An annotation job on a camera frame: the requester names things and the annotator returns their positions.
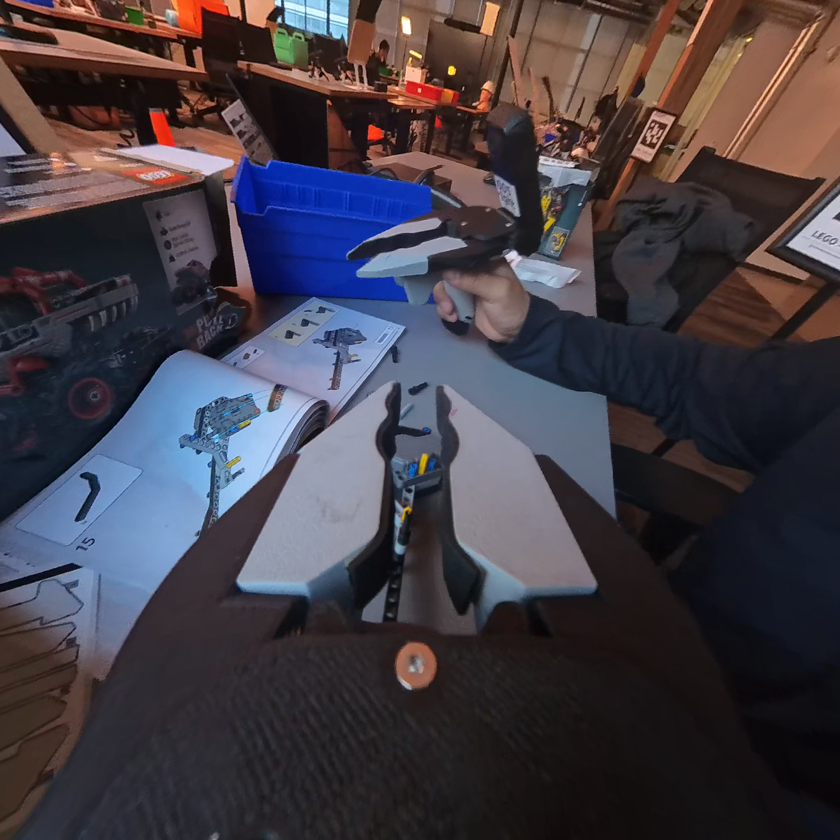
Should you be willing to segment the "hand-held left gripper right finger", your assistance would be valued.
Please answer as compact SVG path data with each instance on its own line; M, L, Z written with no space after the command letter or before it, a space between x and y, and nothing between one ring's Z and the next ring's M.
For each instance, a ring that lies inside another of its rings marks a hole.
M482 629L502 603L593 595L595 576L531 449L448 385L436 409L439 535L456 612Z

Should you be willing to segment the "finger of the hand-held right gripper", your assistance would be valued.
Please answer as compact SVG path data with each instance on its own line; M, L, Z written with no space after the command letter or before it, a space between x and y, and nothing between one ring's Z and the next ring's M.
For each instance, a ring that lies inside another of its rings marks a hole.
M449 254L448 220L445 217L417 217L368 238L347 253L349 261L417 261Z
M437 266L470 257L470 246L458 238L432 238L416 245L397 247L394 241L376 239L355 249L355 259L364 264L359 278L421 277Z

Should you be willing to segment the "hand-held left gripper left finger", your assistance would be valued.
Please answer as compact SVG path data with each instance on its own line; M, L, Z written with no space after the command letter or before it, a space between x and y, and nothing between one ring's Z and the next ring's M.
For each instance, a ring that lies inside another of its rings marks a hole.
M385 587L401 400L387 382L301 449L238 574L241 591L361 613Z

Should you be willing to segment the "grey black lego model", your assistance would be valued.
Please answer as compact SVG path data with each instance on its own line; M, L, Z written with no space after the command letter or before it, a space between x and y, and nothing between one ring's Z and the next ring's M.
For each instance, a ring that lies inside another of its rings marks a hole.
M392 560L385 585L383 623L394 623L398 616L403 586L407 549L411 542L416 496L423 497L440 490L443 467L439 454L423 453L408 459L392 458L394 521Z

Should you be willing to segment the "person's right forearm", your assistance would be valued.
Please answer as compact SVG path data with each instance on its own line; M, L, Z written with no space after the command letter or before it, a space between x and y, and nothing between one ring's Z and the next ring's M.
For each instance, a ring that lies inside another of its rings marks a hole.
M516 338L490 347L520 371L652 417L720 466L757 475L797 455L838 468L838 339L747 350L531 297Z

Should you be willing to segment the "black lego set box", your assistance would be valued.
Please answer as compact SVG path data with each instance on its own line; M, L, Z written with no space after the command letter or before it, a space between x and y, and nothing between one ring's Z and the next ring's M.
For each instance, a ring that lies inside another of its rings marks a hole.
M233 346L224 173L109 150L24 154L1 171L1 513L62 474L179 350Z

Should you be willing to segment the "clear plastic bag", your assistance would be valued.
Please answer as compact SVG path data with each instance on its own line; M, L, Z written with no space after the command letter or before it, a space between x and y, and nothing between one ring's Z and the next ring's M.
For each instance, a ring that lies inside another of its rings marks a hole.
M562 266L551 260L542 261L519 254L509 254L506 260L520 282L538 283L552 289L560 289L571 284L581 274L579 269Z

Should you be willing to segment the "blue plastic bin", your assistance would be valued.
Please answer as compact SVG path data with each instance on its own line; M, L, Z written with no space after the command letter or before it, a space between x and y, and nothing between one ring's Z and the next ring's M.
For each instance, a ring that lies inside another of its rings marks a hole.
M252 286L263 296L406 302L390 276L361 279L347 253L433 209L426 184L243 156L232 199Z

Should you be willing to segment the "dark jacket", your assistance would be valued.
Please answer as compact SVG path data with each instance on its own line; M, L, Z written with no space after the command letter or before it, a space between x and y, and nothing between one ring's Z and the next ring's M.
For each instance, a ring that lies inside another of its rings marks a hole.
M594 233L596 315L676 332L758 244L760 223L693 182L633 187Z

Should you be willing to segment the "open instruction booklet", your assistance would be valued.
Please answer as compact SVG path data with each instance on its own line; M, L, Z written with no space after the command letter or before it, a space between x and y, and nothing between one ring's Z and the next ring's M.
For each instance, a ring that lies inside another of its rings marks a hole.
M222 360L174 353L99 442L2 523L2 580L74 564L152 593L335 419L404 331L313 297Z

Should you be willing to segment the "small green bin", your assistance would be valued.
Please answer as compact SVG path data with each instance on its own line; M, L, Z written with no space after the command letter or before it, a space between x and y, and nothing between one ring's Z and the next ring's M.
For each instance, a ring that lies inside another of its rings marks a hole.
M298 69L309 67L309 45L306 36L296 30L278 26L274 33L277 62Z

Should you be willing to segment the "white paper sheet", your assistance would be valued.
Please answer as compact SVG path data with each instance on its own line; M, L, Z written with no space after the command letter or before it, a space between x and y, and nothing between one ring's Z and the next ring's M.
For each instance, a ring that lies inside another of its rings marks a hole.
M110 152L145 163L173 167L179 172L194 172L205 177L223 174L238 163L238 160L222 156L160 144L119 148Z

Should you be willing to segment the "black chair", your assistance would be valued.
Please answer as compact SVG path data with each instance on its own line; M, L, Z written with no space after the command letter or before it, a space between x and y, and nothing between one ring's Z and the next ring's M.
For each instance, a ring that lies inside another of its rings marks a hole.
M740 265L773 276L775 271L760 267L755 252L816 196L824 179L807 179L735 161L705 146L672 180L672 183L683 182L706 186L723 194L737 212L756 222L751 249Z

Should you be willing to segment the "tan sticker sheet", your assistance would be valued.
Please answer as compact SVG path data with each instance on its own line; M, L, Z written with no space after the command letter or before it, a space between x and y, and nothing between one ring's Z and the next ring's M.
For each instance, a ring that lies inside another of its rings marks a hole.
M2 593L2 838L27 820L79 739L97 646L98 578L72 570Z

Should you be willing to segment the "wooden post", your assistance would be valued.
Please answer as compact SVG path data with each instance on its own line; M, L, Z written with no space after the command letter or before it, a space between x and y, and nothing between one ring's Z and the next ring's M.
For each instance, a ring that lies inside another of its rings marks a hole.
M743 1L707 1L693 27L679 59L675 64L661 95L652 110L669 112L679 118L686 110L690 99L699 87L708 67L732 27ZM643 70L648 70L662 46L668 26L673 22L679 1L667 2L660 14L653 34L647 43L644 55L640 59L634 80L641 77ZM651 171L657 159L656 154L649 161L639 161L629 157L609 198L595 205L592 209L593 230L600 232L608 229L613 221L617 202L634 181Z

